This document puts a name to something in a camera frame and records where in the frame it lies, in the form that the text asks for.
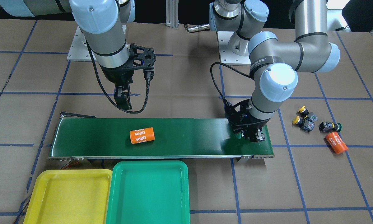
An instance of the tiled floor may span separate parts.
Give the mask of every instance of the tiled floor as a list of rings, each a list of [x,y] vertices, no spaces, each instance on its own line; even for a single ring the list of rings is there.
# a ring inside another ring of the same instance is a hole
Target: tiled floor
[[[60,111],[108,118],[223,118],[209,67],[219,60],[216,35],[188,34],[163,24],[128,24],[128,42],[159,56],[148,106],[140,115],[119,112],[103,96],[91,63],[68,62],[76,24],[0,20],[0,223],[22,212],[38,174],[65,162],[47,160]],[[293,41],[293,30],[273,31]],[[290,99],[268,123],[273,159],[185,159],[191,223],[373,223],[373,37],[329,33],[341,50],[329,73],[299,73]],[[248,72],[248,67],[236,67]],[[214,68],[229,101],[249,98],[254,82]],[[113,85],[102,78],[111,92]],[[143,104],[140,72],[131,85],[134,108]],[[292,126],[306,105],[320,121],[343,124],[349,151],[334,154],[324,133]],[[118,161],[91,161],[74,169],[111,169]]]

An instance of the teal tray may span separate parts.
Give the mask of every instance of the teal tray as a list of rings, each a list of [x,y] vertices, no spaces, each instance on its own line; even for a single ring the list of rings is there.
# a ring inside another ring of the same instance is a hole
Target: teal tray
[[[123,161],[113,168],[106,224],[129,223],[190,223],[185,163]]]

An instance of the yellow cap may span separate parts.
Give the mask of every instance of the yellow cap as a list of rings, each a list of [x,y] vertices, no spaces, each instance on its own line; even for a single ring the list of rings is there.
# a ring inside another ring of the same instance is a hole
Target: yellow cap
[[[295,117],[295,119],[293,120],[293,124],[297,124],[299,121],[300,121],[300,117],[297,116],[297,117]]]
[[[305,110],[305,106],[303,106],[302,108],[300,108],[299,110],[298,110],[298,112],[302,112],[303,110]]]

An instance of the plastic tray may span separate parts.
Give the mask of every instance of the plastic tray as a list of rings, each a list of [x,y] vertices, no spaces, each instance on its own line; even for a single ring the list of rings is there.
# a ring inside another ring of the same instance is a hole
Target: plastic tray
[[[123,161],[113,168],[106,224],[189,224],[181,161]]]
[[[105,223],[111,174],[108,169],[42,172],[23,223]]]

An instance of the black cable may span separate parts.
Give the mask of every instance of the black cable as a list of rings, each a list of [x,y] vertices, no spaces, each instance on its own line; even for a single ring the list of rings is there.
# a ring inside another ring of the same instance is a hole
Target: black cable
[[[219,95],[221,96],[222,100],[223,100],[224,102],[227,102],[225,96],[222,95],[221,91],[219,90],[219,88],[218,88],[218,86],[217,86],[217,84],[216,84],[216,82],[215,82],[214,75],[212,74],[212,67],[214,67],[214,65],[222,65],[222,66],[225,66],[225,67],[231,69],[232,71],[237,72],[237,73],[239,73],[239,74],[241,74],[241,75],[243,75],[244,77],[247,77],[247,78],[250,78],[250,76],[247,75],[247,74],[245,74],[245,73],[243,73],[243,72],[241,72],[241,71],[239,71],[239,70],[237,70],[237,69],[235,69],[235,68],[233,68],[233,67],[231,67],[231,66],[229,66],[229,65],[227,65],[227,64],[221,63],[221,62],[214,62],[214,63],[211,65],[211,67],[210,67],[210,74],[211,74],[211,76],[212,76],[212,82],[214,83],[215,88],[217,89],[217,91],[218,91]]]
[[[149,86],[151,84],[151,81],[150,80],[146,80],[146,95],[145,95],[145,102],[143,103],[143,106],[140,110],[138,111],[129,111],[129,110],[125,110],[121,107],[119,107],[115,102],[113,102],[113,100],[109,97],[109,95],[107,94],[107,92],[105,91],[102,83],[101,83],[101,80],[99,79],[99,75],[98,75],[98,70],[96,68],[96,64],[95,64],[95,60],[94,60],[94,57],[92,56],[92,50],[90,48],[90,45],[88,44],[88,42],[86,41],[87,43],[87,48],[88,48],[88,53],[90,54],[90,58],[91,58],[91,61],[92,61],[92,65],[94,67],[94,71],[95,71],[95,75],[96,75],[96,79],[98,81],[98,84],[99,86],[101,87],[102,89],[102,92],[104,92],[104,95],[106,96],[106,98],[108,98],[108,100],[113,104],[113,106],[115,106],[117,109],[123,111],[123,112],[126,112],[128,114],[139,114],[141,113],[142,111],[144,111],[145,107],[146,107],[146,104],[148,103],[148,97],[149,97]]]

